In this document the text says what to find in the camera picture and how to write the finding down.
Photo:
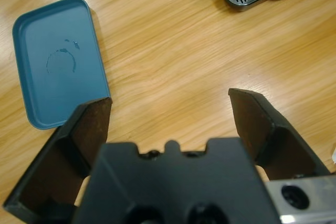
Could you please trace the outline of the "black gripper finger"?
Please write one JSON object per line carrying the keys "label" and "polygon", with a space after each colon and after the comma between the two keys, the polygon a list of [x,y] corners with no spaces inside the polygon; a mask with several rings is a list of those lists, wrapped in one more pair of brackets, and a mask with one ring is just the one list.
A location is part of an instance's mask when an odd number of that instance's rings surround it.
{"label": "black gripper finger", "polygon": [[237,133],[270,180],[331,175],[296,129],[261,93],[230,88],[228,95]]}
{"label": "black gripper finger", "polygon": [[70,222],[83,180],[107,141],[112,99],[83,103],[58,127],[3,204],[23,222]]}

